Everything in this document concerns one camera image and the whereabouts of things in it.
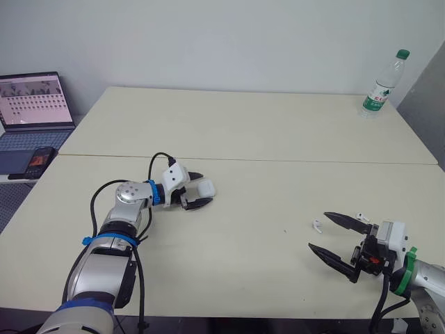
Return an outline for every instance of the green bottle label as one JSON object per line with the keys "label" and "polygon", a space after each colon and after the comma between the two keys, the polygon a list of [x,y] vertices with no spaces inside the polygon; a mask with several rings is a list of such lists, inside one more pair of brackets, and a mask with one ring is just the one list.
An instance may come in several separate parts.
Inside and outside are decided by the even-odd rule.
{"label": "green bottle label", "polygon": [[383,104],[385,104],[385,101],[387,100],[388,95],[391,94],[393,88],[394,87],[381,86],[376,81],[373,90],[364,100],[363,107],[369,111],[379,111]]}

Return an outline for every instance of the robotic arm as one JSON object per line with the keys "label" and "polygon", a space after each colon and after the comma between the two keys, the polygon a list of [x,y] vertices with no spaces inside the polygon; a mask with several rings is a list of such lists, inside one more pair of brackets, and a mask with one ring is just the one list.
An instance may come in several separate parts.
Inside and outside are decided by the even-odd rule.
{"label": "robotic arm", "polygon": [[[189,201],[186,186],[197,184],[200,198]],[[116,190],[115,206],[97,236],[86,237],[86,248],[67,281],[67,300],[42,325],[38,334],[111,334],[113,310],[123,308],[133,292],[140,240],[141,212],[155,205],[179,204],[197,209],[212,201],[215,189],[199,173],[188,172],[175,159],[161,183],[124,182]]]}
{"label": "robotic arm", "polygon": [[404,223],[384,221],[379,226],[365,224],[335,212],[325,212],[325,215],[341,227],[364,234],[365,237],[360,246],[354,249],[350,261],[352,265],[341,261],[338,255],[327,249],[309,244],[313,252],[352,283],[357,282],[361,271],[375,276],[382,273],[384,276],[384,298],[371,320],[371,333],[377,331],[382,317],[396,308],[382,311],[388,288],[394,294],[406,298],[406,302],[399,303],[399,306],[413,300],[424,333],[445,333],[445,268],[418,260],[415,247],[407,251],[408,235]]}

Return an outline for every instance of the laptop keyboard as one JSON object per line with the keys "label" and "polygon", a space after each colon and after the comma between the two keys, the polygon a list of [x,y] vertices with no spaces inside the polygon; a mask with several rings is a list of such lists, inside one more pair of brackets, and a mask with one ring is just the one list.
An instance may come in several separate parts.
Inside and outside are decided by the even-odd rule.
{"label": "laptop keyboard", "polygon": [[34,134],[4,134],[0,138],[0,151],[35,150],[51,146],[59,149],[68,138],[68,132],[45,132]]}

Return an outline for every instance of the phone screen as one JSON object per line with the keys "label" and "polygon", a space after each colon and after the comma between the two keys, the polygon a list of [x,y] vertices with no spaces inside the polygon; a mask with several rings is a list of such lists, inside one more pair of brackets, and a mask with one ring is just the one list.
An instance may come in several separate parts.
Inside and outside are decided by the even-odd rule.
{"label": "phone screen", "polygon": [[30,167],[41,166],[44,165],[48,161],[49,155],[38,155],[34,156],[29,162]]}

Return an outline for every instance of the laptop screen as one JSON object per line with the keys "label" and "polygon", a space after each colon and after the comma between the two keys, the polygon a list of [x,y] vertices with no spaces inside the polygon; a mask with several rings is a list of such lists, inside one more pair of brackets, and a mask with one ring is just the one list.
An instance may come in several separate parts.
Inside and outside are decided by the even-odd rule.
{"label": "laptop screen", "polygon": [[74,125],[57,72],[0,77],[0,120],[5,129]]}

